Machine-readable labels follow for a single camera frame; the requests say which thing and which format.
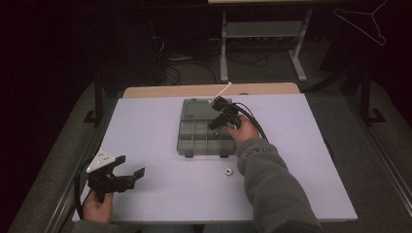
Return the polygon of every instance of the table surface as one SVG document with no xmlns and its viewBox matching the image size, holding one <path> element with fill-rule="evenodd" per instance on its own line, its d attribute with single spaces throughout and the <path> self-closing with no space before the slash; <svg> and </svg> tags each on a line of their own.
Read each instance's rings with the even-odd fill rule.
<svg viewBox="0 0 412 233">
<path fill-rule="evenodd" d="M 291 173 L 300 181 L 317 218 L 322 221 L 356 219 L 357 214 L 305 96 L 295 92 L 256 95 L 252 93 L 258 88 L 252 88 L 253 84 L 241 84 L 242 88 L 239 85 L 234 84 L 227 93 L 240 91 L 250 95 L 226 95 L 225 92 L 223 96 L 251 109 L 269 142 L 278 148 Z M 284 91 L 285 87 L 283 83 L 266 83 L 265 86 L 271 86 L 275 93 Z M 177 90 L 188 87 L 199 88 L 165 88 L 175 95 Z M 216 87 L 209 87 L 213 90 L 207 96 L 190 97 L 210 99 L 222 90 L 221 86 Z M 131 88 L 124 96 L 139 96 L 137 93 L 144 89 L 153 90 L 151 87 Z M 136 182 L 135 189 L 115 195 L 113 221 L 205 223 L 252 220 L 252 208 L 243 190 L 243 177 L 236 169 L 236 156 L 225 159 L 214 155 L 180 156 L 176 150 L 177 136 L 183 101 L 188 97 L 184 92 L 181 94 L 185 97 L 164 97 L 165 91 L 159 94 L 162 97 L 143 94 L 144 98 L 121 99 L 102 143 L 102 148 L 112 155 L 126 155 L 126 162 L 115 169 L 115 175 L 130 175 L 146 167 L 146 175 Z M 226 168 L 234 171 L 232 176 L 224 174 Z"/>
</svg>

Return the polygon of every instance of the metal frame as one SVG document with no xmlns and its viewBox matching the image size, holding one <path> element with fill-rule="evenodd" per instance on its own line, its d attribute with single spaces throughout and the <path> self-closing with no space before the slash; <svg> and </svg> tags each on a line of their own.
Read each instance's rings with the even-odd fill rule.
<svg viewBox="0 0 412 233">
<path fill-rule="evenodd" d="M 107 101 L 104 108 L 105 114 L 102 115 L 100 124 L 98 124 L 96 130 L 94 130 L 92 135 L 90 135 L 87 146 L 82 151 L 81 159 L 78 161 L 75 169 L 73 170 L 70 181 L 74 180 L 79 168 L 81 168 L 90 155 L 95 154 L 97 149 L 100 147 L 101 141 L 103 140 L 107 127 L 109 126 L 110 119 L 115 111 L 117 103 L 118 99 L 115 98 L 110 98 Z M 45 232 L 59 232 L 59 229 L 61 229 L 61 226 L 67 220 L 67 217 L 72 214 L 74 205 L 74 183 L 69 182 L 66 184 L 66 187 L 64 188 L 64 191 L 56 204 L 54 213 L 52 213 Z"/>
<path fill-rule="evenodd" d="M 309 25 L 309 20 L 310 20 L 310 16 L 312 15 L 312 9 L 308 9 L 306 10 L 306 14 L 305 14 L 305 18 L 304 20 L 300 23 L 300 28 L 298 29 L 298 32 L 296 34 L 294 33 L 283 33 L 281 32 L 282 30 L 280 30 L 280 32 L 278 32 L 279 34 L 276 33 L 267 33 L 265 35 L 254 35 L 256 37 L 282 37 L 282 36 L 294 36 L 297 37 L 297 44 L 294 47 L 294 50 L 290 50 L 289 51 L 289 55 L 291 57 L 291 61 L 294 67 L 294 70 L 297 73 L 297 77 L 301 82 L 306 82 L 307 78 L 306 75 L 303 71 L 302 66 L 300 65 L 300 61 L 299 61 L 299 52 L 300 49 L 302 47 L 302 43 L 303 40 L 305 38 L 306 35 L 306 30 L 308 28 Z M 281 25 L 281 23 L 291 23 L 290 21 L 287 22 L 278 22 L 279 26 Z M 230 36 L 227 33 L 228 28 L 227 28 L 227 20 L 226 20 L 226 12 L 223 12 L 222 15 L 222 51 L 221 51 L 221 82 L 222 83 L 227 83 L 228 82 L 228 73 L 227 73 L 227 60 L 226 60 L 226 38 L 231 38 L 231 37 L 236 37 L 236 38 L 240 38 L 242 36 Z"/>
<path fill-rule="evenodd" d="M 103 118 L 103 86 L 100 74 L 94 76 L 94 111 L 89 111 L 84 123 L 94 123 L 97 127 Z"/>
<path fill-rule="evenodd" d="M 358 104 L 352 97 L 347 98 L 347 102 L 351 107 L 354 113 L 357 112 Z M 381 159 L 382 166 L 390 180 L 391 184 L 394 186 L 394 189 L 399 196 L 399 199 L 402 201 L 406 211 L 410 216 L 412 216 L 412 190 L 403 179 L 402 175 L 397 170 L 396 166 L 394 165 L 393 161 L 391 160 L 391 156 L 385 150 L 385 147 L 382 145 L 379 137 L 376 135 L 375 131 L 373 130 L 373 126 L 370 125 L 370 122 L 367 123 L 364 121 L 364 117 L 362 115 L 357 115 L 357 120 L 360 123 L 361 128 L 367 135 L 370 143 L 376 149 L 376 152 Z"/>
</svg>

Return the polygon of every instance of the metal part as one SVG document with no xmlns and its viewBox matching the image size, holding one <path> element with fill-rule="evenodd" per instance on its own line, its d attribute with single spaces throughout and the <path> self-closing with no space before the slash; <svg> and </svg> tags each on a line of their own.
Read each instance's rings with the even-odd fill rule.
<svg viewBox="0 0 412 233">
<path fill-rule="evenodd" d="M 354 113 L 357 113 L 357 103 L 353 98 L 347 98 L 349 106 L 351 107 Z M 406 181 L 403 179 L 402 175 L 398 172 L 396 166 L 391 160 L 391 156 L 385 150 L 384 146 L 382 145 L 380 139 L 376 135 L 375 131 L 373 130 L 372 126 L 367 126 L 364 123 L 363 118 L 360 115 L 355 114 L 357 116 L 357 120 L 360 123 L 361 128 L 368 136 L 370 143 L 376 149 L 376 152 L 379 155 L 379 158 L 382 161 L 382 165 L 384 167 L 385 172 L 394 186 L 397 195 L 399 196 L 400 200 L 402 201 L 406 211 L 410 216 L 412 216 L 412 190 Z"/>
<path fill-rule="evenodd" d="M 227 86 L 221 92 L 219 92 L 213 99 L 209 100 L 209 104 L 214 102 L 217 98 L 220 98 L 222 93 L 224 93 L 224 91 L 227 90 L 231 85 L 232 85 L 231 82 L 227 82 Z"/>
<path fill-rule="evenodd" d="M 224 173 L 225 173 L 227 176 L 231 176 L 231 175 L 233 174 L 233 171 L 231 170 L 231 168 L 226 168 L 226 170 L 224 170 Z"/>
<path fill-rule="evenodd" d="M 86 147 L 82 152 L 81 159 L 76 164 L 76 167 L 73 169 L 73 174 L 71 175 L 70 181 L 73 181 L 76 176 L 76 171 L 82 166 L 83 163 L 90 157 L 91 154 L 95 154 L 96 150 L 100 147 L 100 143 L 103 140 L 103 137 L 106 133 L 108 128 L 110 118 L 115 110 L 115 107 L 118 103 L 118 99 L 115 98 L 108 98 L 105 101 L 104 107 L 104 115 L 101 120 L 101 124 L 99 124 L 95 130 L 93 130 L 90 134 L 89 140 L 86 143 Z M 48 225 L 44 232 L 58 232 L 59 229 L 64 224 L 67 216 L 71 215 L 72 208 L 75 205 L 75 199 L 73 195 L 73 186 L 74 183 L 68 183 L 61 195 L 60 199 L 58 200 L 55 210 L 50 218 Z"/>
<path fill-rule="evenodd" d="M 303 40 L 305 38 L 306 30 L 309 26 L 309 19 L 311 15 L 312 15 L 312 9 L 308 9 L 305 14 L 305 19 L 302 21 L 301 27 L 299 29 L 299 34 L 297 36 L 297 44 L 293 50 L 289 50 L 289 56 L 291 57 L 294 70 L 296 71 L 297 77 L 299 78 L 299 80 L 303 83 L 307 81 L 307 78 L 306 78 L 305 72 L 303 71 L 302 66 L 300 65 L 298 56 L 299 56 L 300 48 L 302 47 L 302 44 L 303 44 Z"/>
</svg>

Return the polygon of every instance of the black cable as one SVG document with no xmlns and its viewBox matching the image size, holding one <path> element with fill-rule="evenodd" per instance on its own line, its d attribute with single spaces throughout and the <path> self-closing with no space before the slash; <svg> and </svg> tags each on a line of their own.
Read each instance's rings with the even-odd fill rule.
<svg viewBox="0 0 412 233">
<path fill-rule="evenodd" d="M 185 63 L 179 63 L 179 64 L 170 65 L 170 66 L 182 66 L 182 65 L 198 65 L 198 66 L 201 66 L 201 67 L 207 69 L 212 74 L 213 79 L 215 80 L 215 84 L 218 83 L 218 78 L 216 77 L 215 73 L 207 65 L 203 65 L 201 63 L 194 63 L 194 62 L 190 62 L 190 63 L 185 62 Z"/>
<path fill-rule="evenodd" d="M 246 105 L 244 105 L 244 104 L 242 104 L 242 103 L 239 103 L 239 102 L 236 102 L 236 103 L 233 103 L 233 104 L 235 104 L 235 105 L 242 105 L 243 107 L 245 107 L 245 108 L 249 111 L 249 113 L 251 114 L 251 116 L 252 116 L 253 118 L 255 118 L 254 114 L 253 114 L 252 111 L 248 108 L 248 106 L 246 106 Z"/>
<path fill-rule="evenodd" d="M 228 53 L 228 54 L 226 55 L 226 57 L 227 57 L 228 59 L 230 59 L 232 62 L 241 64 L 241 65 L 249 65 L 249 66 L 253 66 L 253 67 L 265 67 L 265 66 L 267 66 L 267 65 L 269 64 L 269 56 L 270 56 L 273 52 L 271 52 L 271 53 L 269 53 L 269 54 L 263 54 L 262 57 L 258 56 L 258 55 L 257 55 L 256 53 L 254 53 L 254 52 L 248 52 L 248 53 L 251 54 L 251 55 L 253 55 L 253 56 L 255 56 L 257 59 L 254 60 L 254 61 L 250 61 L 250 60 L 247 60 L 247 59 L 243 58 L 241 55 L 240 55 L 240 56 L 237 56 L 237 57 L 233 57 L 231 53 Z"/>
<path fill-rule="evenodd" d="M 108 51 L 106 51 L 94 38 L 91 38 L 91 40 L 93 41 L 93 43 L 100 49 L 102 50 L 113 62 L 115 62 L 116 64 L 118 64 L 123 71 L 125 71 L 126 73 L 128 73 L 129 75 L 131 75 L 132 77 L 136 77 L 138 80 L 142 80 L 144 82 L 148 82 L 145 84 L 151 84 L 151 81 L 146 79 L 146 78 L 142 78 L 139 77 L 138 75 L 134 74 L 132 71 L 130 71 L 125 65 L 121 64 L 115 57 L 113 57 L 111 54 L 109 54 Z"/>
<path fill-rule="evenodd" d="M 177 76 L 173 76 L 172 74 L 170 74 L 170 73 L 167 71 L 167 69 L 171 69 L 171 70 L 175 71 L 175 72 L 177 73 Z M 170 81 L 170 82 L 172 83 L 172 85 L 176 85 L 176 84 L 179 84 L 179 83 L 180 83 L 181 73 L 179 72 L 178 69 L 169 66 L 169 67 L 166 67 L 165 72 L 166 72 L 166 80 L 167 80 L 167 81 Z M 169 78 L 168 78 L 167 76 L 170 76 L 171 78 L 176 79 L 176 81 L 169 80 Z"/>
<path fill-rule="evenodd" d="M 82 206 L 82 200 L 81 200 L 81 192 L 80 192 L 80 179 L 81 179 L 81 174 L 83 169 L 87 164 L 89 164 L 93 158 L 90 158 L 86 160 L 86 162 L 79 168 L 77 175 L 75 177 L 75 205 L 76 205 L 76 210 L 79 214 L 79 218 L 83 219 L 83 206 Z"/>
<path fill-rule="evenodd" d="M 223 104 L 224 106 L 228 106 L 229 108 L 234 108 L 234 109 L 236 109 L 237 111 L 239 111 L 240 113 L 242 113 L 245 117 L 247 117 L 256 127 L 257 127 L 257 130 L 258 130 L 258 132 L 260 133 L 260 136 L 264 139 L 264 140 L 266 140 L 266 142 L 269 142 L 268 140 L 267 140 L 267 137 L 266 137 L 266 135 L 264 134 L 264 131 L 263 131 L 263 129 L 261 128 L 261 126 L 260 126 L 260 124 L 258 123 L 258 121 L 253 117 L 253 116 L 251 116 L 248 112 L 246 112 L 244 109 L 242 109 L 242 108 L 240 108 L 239 106 L 237 106 L 236 104 Z"/>
<path fill-rule="evenodd" d="M 74 207 L 74 206 L 71 206 L 71 207 L 70 207 L 70 211 L 69 211 L 68 213 L 72 213 L 74 209 L 75 209 L 75 207 Z M 65 217 L 64 220 L 63 220 L 63 222 L 67 222 L 70 217 L 71 217 L 71 215 L 66 215 L 66 217 Z M 58 228 L 58 231 L 57 231 L 58 233 L 60 233 L 60 232 L 63 230 L 64 225 L 65 225 L 65 224 L 61 224 L 61 225 L 60 225 L 60 227 Z"/>
<path fill-rule="evenodd" d="M 333 150 L 332 150 L 332 148 L 330 147 L 330 144 L 327 142 L 327 140 L 325 140 L 325 138 L 324 138 L 324 142 L 325 142 L 325 145 L 326 145 L 327 150 L 329 151 L 330 158 L 332 159 L 332 162 L 334 163 Z"/>
<path fill-rule="evenodd" d="M 247 59 L 244 57 L 244 53 L 252 55 L 254 58 Z M 244 64 L 244 65 L 254 65 L 261 61 L 261 57 L 258 56 L 255 52 L 248 52 L 248 51 L 233 51 L 233 52 L 228 52 L 227 53 L 227 58 L 233 60 L 234 62 Z"/>
</svg>

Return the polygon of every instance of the gray sweatshirt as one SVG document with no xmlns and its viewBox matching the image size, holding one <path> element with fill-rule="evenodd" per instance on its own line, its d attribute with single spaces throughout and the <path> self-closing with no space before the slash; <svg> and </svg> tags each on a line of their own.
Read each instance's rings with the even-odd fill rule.
<svg viewBox="0 0 412 233">
<path fill-rule="evenodd" d="M 252 138 L 238 145 L 236 154 L 257 232 L 323 232 L 305 192 L 273 145 Z M 119 229 L 113 224 L 80 220 L 72 232 L 119 232 Z"/>
</svg>

